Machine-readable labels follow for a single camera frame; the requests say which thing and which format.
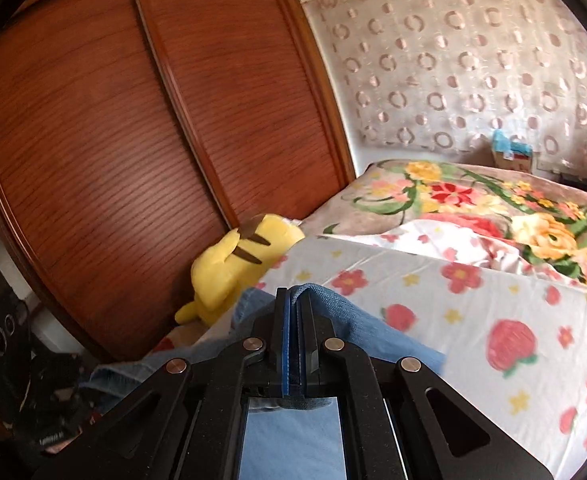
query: bed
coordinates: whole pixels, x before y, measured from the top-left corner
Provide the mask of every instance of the bed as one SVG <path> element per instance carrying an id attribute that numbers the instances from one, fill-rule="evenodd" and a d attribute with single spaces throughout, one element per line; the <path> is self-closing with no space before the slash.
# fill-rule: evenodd
<path id="1" fill-rule="evenodd" d="M 583 465 L 587 193 L 495 168 L 389 160 L 301 228 L 306 238 L 259 288 L 336 290 L 446 354 L 443 378 L 556 479 Z M 230 314 L 202 339 L 224 335 Z M 176 333 L 159 348 L 180 344 Z"/>

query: clothing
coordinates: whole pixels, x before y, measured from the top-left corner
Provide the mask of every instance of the clothing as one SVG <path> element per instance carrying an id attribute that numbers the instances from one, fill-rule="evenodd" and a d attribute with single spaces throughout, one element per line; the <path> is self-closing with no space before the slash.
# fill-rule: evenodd
<path id="1" fill-rule="evenodd" d="M 371 316 L 341 295 L 320 285 L 307 283 L 294 287 L 292 301 L 308 291 L 314 314 L 331 318 L 336 336 L 360 346 L 371 357 L 396 362 L 414 356 L 439 373 L 445 356 L 432 350 L 402 332 Z M 148 355 L 134 363 L 120 363 L 96 367 L 90 380 L 81 387 L 98 390 L 107 395 L 104 410 L 112 408 L 131 393 L 163 364 L 180 357 L 192 364 L 212 359 L 231 343 L 251 335 L 256 317 L 273 310 L 274 297 L 257 288 L 248 288 L 236 304 L 232 329 L 223 339 L 207 340 L 187 348 L 175 348 Z"/>

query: pikachu plush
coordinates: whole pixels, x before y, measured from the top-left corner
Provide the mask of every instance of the pikachu plush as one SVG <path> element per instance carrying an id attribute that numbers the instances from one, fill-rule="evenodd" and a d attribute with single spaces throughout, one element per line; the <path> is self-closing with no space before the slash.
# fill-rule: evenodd
<path id="1" fill-rule="evenodd" d="M 177 311 L 179 324 L 199 317 L 207 326 L 234 306 L 304 234 L 274 214 L 254 217 L 228 232 L 191 266 L 195 297 Z"/>

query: floral blanket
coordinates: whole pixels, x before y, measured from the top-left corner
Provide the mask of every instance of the floral blanket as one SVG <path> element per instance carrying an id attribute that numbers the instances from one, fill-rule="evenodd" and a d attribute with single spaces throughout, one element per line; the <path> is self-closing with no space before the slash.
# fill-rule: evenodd
<path id="1" fill-rule="evenodd" d="M 385 160 L 301 228 L 307 234 L 375 234 L 418 218 L 505 240 L 532 266 L 550 264 L 587 286 L 587 193 L 515 171 Z"/>

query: wardrobe door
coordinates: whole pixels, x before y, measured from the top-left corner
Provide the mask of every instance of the wardrobe door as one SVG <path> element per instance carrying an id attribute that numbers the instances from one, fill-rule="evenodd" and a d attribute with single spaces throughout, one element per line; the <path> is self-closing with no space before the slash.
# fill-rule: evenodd
<path id="1" fill-rule="evenodd" d="M 284 0 L 138 0 L 231 224 L 304 218 L 347 181 Z"/>
<path id="2" fill-rule="evenodd" d="M 170 330 L 226 228 L 134 0 L 43 0 L 0 35 L 0 209 L 81 342 L 128 360 Z"/>

